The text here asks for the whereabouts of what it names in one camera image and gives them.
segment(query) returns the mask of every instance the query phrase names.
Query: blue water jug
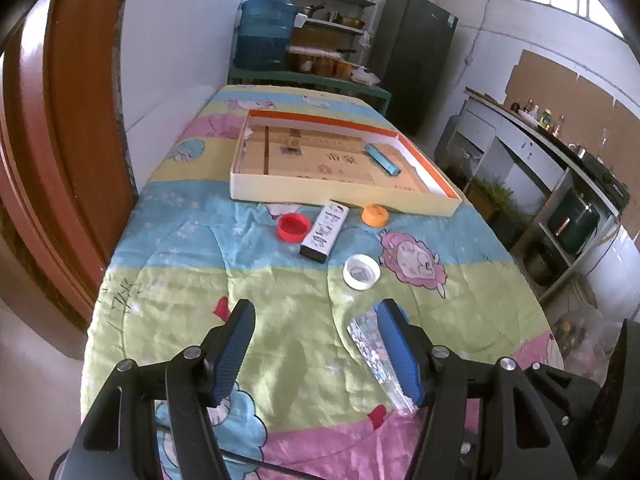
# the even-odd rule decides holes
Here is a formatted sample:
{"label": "blue water jug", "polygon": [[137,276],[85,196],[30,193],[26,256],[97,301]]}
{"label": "blue water jug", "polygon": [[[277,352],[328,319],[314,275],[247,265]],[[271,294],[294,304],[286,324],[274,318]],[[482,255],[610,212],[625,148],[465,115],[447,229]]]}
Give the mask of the blue water jug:
{"label": "blue water jug", "polygon": [[242,4],[234,66],[284,70],[298,8],[289,0],[247,0]]}

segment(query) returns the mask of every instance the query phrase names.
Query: metal screw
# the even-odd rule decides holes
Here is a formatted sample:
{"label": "metal screw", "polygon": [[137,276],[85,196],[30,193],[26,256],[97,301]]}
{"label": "metal screw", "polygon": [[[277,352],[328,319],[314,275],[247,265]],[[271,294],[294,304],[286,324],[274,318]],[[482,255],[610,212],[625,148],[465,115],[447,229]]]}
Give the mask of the metal screw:
{"label": "metal screw", "polygon": [[436,359],[446,359],[449,357],[449,349],[446,346],[436,345],[431,349],[431,354]]}
{"label": "metal screw", "polygon": [[133,361],[131,359],[123,359],[116,365],[116,368],[120,372],[126,372],[127,370],[131,370],[132,366],[133,366]]}
{"label": "metal screw", "polygon": [[197,359],[200,357],[202,350],[200,350],[199,346],[190,346],[184,349],[182,355],[184,355],[187,359]]}
{"label": "metal screw", "polygon": [[510,357],[503,357],[500,359],[500,366],[507,370],[508,372],[513,372],[516,369],[516,361],[511,359]]}

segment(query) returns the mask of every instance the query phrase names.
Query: condiment bottle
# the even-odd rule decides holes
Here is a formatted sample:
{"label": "condiment bottle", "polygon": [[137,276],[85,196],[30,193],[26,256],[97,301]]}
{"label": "condiment bottle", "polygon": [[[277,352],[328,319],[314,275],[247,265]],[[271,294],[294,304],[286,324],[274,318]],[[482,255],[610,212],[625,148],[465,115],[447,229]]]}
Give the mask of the condiment bottle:
{"label": "condiment bottle", "polygon": [[546,131],[550,130],[551,112],[548,109],[545,109],[545,111],[542,112],[542,115],[540,115],[540,120],[538,121],[538,124],[540,124],[540,126],[542,126]]}
{"label": "condiment bottle", "polygon": [[564,126],[564,115],[560,116],[560,120],[551,128],[551,135],[553,135],[556,139],[560,138],[562,134],[562,126]]}

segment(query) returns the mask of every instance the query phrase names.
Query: bedsheet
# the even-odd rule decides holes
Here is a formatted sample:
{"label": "bedsheet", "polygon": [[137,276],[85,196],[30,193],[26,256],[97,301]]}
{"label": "bedsheet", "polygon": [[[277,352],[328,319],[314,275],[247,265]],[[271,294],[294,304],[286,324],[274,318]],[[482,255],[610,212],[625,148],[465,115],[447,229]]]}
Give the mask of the bedsheet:
{"label": "bedsheet", "polygon": [[[170,359],[223,324],[241,298],[255,305],[257,323],[230,397],[209,410],[220,447],[326,479],[402,479],[418,439],[420,416],[394,411],[346,329],[384,298],[464,358],[562,366],[524,277],[470,205],[451,218],[392,212],[384,229],[364,225],[353,208],[327,263],[317,264],[275,226],[290,211],[313,221],[319,207],[231,200],[228,169],[252,108],[393,129],[355,98],[224,87],[156,169],[114,252],[89,329],[83,415],[119,360]],[[344,283],[342,266],[354,253],[380,261],[371,290]],[[429,264],[433,279],[425,280]],[[469,404],[470,428],[476,410]],[[164,402],[156,413],[168,422]],[[177,480],[171,436],[159,431],[158,440],[164,475]],[[227,466],[234,480],[286,478]]]}

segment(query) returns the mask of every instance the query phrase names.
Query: white wall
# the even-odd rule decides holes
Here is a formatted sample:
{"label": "white wall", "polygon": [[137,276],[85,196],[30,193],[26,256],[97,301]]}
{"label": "white wall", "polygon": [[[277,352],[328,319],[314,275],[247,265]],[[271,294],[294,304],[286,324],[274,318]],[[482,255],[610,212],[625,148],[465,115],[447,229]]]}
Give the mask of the white wall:
{"label": "white wall", "polygon": [[244,0],[126,0],[120,45],[124,128],[140,190],[222,86]]}
{"label": "white wall", "polygon": [[511,70],[525,49],[576,71],[640,116],[640,65],[624,41],[567,12],[523,0],[489,0],[472,63],[456,85],[486,2],[436,0],[460,21],[420,133],[427,154],[433,153],[449,117],[462,108],[465,86],[498,101],[506,97]]}
{"label": "white wall", "polygon": [[[452,115],[460,112],[469,86],[498,101],[523,49],[562,64],[589,79],[640,117],[640,65],[628,45],[610,32],[561,10],[522,0],[432,0],[459,19],[436,97],[422,125],[418,143],[432,155]],[[488,1],[471,64],[465,67],[484,5]],[[513,181],[517,174],[510,175]],[[610,241],[597,248],[579,269],[596,265]],[[600,308],[615,319],[630,316],[640,302],[640,253],[628,233],[615,242],[588,276]]]}

